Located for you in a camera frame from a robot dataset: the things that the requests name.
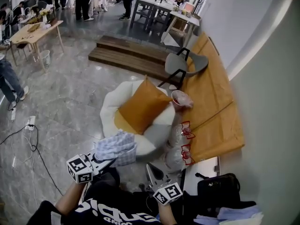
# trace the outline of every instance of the plastic bag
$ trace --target plastic bag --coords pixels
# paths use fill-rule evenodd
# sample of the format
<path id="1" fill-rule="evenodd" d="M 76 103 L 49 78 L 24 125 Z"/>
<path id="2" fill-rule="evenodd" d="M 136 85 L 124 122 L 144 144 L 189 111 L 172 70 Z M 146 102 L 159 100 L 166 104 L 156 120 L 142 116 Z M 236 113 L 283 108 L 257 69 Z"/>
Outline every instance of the plastic bag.
<path id="1" fill-rule="evenodd" d="M 172 92 L 171 97 L 173 101 L 179 106 L 193 107 L 194 105 L 192 99 L 183 91 L 175 90 Z"/>
<path id="2" fill-rule="evenodd" d="M 172 148 L 165 155 L 165 165 L 171 172 L 182 171 L 189 165 L 195 163 L 190 150 L 190 144 Z"/>
<path id="3" fill-rule="evenodd" d="M 190 122 L 185 121 L 172 128 L 169 143 L 171 147 L 183 146 L 190 144 L 191 139 L 194 137 L 195 135 L 190 129 Z"/>

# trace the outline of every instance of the black bag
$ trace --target black bag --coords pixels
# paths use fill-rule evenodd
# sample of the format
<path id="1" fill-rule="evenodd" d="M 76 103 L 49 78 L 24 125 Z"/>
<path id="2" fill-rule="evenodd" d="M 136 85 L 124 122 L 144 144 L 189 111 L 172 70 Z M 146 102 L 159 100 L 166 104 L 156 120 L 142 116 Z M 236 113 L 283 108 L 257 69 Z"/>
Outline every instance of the black bag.
<path id="1" fill-rule="evenodd" d="M 204 216 L 215 217 L 219 208 L 235 208 L 240 204 L 240 183 L 233 173 L 213 178 L 200 173 L 196 177 L 203 178 L 198 182 L 198 199 Z"/>

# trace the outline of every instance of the folded clothes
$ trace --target folded clothes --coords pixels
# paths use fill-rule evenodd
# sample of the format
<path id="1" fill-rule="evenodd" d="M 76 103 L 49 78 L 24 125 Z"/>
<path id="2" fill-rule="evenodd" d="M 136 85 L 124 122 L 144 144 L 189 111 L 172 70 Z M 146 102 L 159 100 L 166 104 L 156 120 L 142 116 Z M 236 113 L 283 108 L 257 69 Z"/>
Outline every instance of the folded clothes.
<path id="1" fill-rule="evenodd" d="M 247 219 L 259 217 L 258 214 L 261 214 L 261 212 L 257 205 L 248 208 L 243 208 L 243 209 L 221 208 L 217 218 L 198 215 L 197 218 L 194 219 L 194 222 L 202 225 L 218 225 L 218 224 L 231 225 L 231 223 L 224 223 L 224 222 L 230 222 L 236 220 L 239 221 L 240 223 L 232 223 L 232 225 L 235 224 L 256 225 L 256 224 L 260 224 L 258 223 L 259 219 L 257 218 L 252 220 L 247 220 Z"/>
<path id="2" fill-rule="evenodd" d="M 254 214 L 259 212 L 260 209 L 257 205 L 243 209 L 221 208 L 217 218 L 224 220 L 238 220 L 251 218 Z"/>
<path id="3" fill-rule="evenodd" d="M 194 219 L 195 223 L 199 223 L 202 225 L 219 225 L 220 222 L 224 220 L 217 219 L 215 217 L 207 217 L 198 215 L 196 219 Z"/>
<path id="4" fill-rule="evenodd" d="M 261 212 L 254 214 L 251 218 L 239 219 L 234 221 L 224 221 L 219 225 L 260 225 L 262 223 L 263 214 Z"/>
<path id="5" fill-rule="evenodd" d="M 98 161 L 117 159 L 111 167 L 124 166 L 135 162 L 135 136 L 121 129 L 115 136 L 106 137 L 96 145 L 95 158 Z"/>

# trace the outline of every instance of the plaid towel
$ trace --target plaid towel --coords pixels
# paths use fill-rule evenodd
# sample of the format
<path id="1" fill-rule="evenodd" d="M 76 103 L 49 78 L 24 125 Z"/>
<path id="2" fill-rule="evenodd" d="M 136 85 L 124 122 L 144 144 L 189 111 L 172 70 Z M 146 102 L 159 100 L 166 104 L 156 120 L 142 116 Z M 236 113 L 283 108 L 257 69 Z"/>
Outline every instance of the plaid towel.
<path id="1" fill-rule="evenodd" d="M 121 129 L 115 136 L 106 137 L 96 145 L 96 160 L 102 161 L 117 158 L 111 167 L 134 163 L 135 157 L 135 136 L 132 133 L 123 132 Z"/>

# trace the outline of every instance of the wooden step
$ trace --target wooden step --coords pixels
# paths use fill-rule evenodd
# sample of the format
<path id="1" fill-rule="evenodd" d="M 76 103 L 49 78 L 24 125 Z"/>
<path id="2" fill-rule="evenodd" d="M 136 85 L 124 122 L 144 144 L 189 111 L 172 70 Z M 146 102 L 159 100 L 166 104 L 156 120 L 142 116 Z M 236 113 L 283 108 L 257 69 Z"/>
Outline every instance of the wooden step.
<path id="1" fill-rule="evenodd" d="M 167 52 L 159 49 L 109 36 L 103 36 L 97 42 L 97 47 L 117 51 L 120 53 L 126 53 L 144 60 L 155 62 L 162 66 L 165 65 L 165 59 L 168 56 Z"/>
<path id="2" fill-rule="evenodd" d="M 89 60 L 148 75 L 161 81 L 166 80 L 170 76 L 165 72 L 165 68 L 161 64 L 157 64 L 131 54 L 112 51 L 102 47 L 96 47 L 93 51 L 91 51 L 89 54 Z M 171 84 L 177 86 L 179 84 L 179 79 L 174 78 L 171 81 Z"/>

